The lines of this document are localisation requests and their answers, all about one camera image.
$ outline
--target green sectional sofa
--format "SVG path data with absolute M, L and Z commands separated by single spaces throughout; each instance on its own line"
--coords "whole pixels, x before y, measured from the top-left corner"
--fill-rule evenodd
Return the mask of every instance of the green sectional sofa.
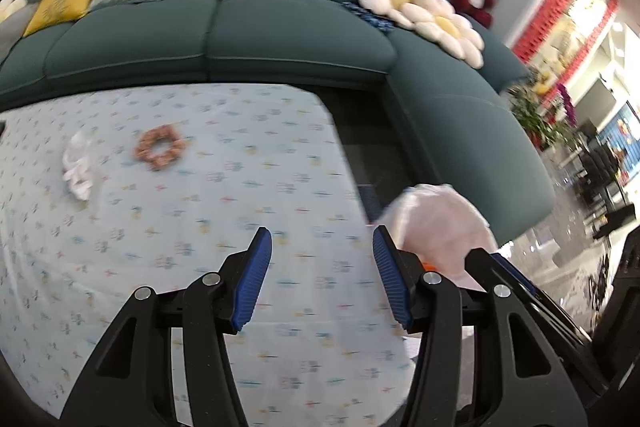
M 65 94 L 172 82 L 277 82 L 375 90 L 420 181 L 451 184 L 499 242 L 552 209 L 554 192 L 498 92 L 526 68 L 491 32 L 475 71 L 339 3 L 163 0 L 111 6 L 21 39 L 0 67 L 0 109 Z

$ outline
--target white patterned tablecloth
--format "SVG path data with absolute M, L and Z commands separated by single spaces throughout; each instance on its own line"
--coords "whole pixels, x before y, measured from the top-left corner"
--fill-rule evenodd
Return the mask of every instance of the white patterned tablecloth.
M 59 416 L 132 291 L 189 285 L 245 250 L 273 256 L 252 321 L 226 345 L 250 425 L 378 425 L 412 377 L 372 262 L 370 231 L 331 118 L 289 86 L 198 84 L 80 94 L 0 115 L 0 349 Z M 184 157 L 154 172 L 138 136 L 175 123 Z M 81 203 L 62 152 L 81 129 L 97 175 Z M 189 423 L 180 330 L 178 419 Z

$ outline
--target tablecloth pattern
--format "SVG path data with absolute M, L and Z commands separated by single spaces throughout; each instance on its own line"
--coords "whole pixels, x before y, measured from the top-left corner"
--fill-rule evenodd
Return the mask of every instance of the tablecloth pattern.
M 370 230 L 330 116 L 290 87 L 119 89 L 0 115 L 0 349 L 59 416 L 132 291 L 183 288 L 273 234 L 252 321 L 226 345 L 250 425 L 377 425 L 413 372 L 372 262 Z M 151 171 L 139 135 L 174 123 L 183 158 Z M 62 179 L 76 131 L 92 140 L 86 203 Z M 174 330 L 178 419 L 190 423 Z

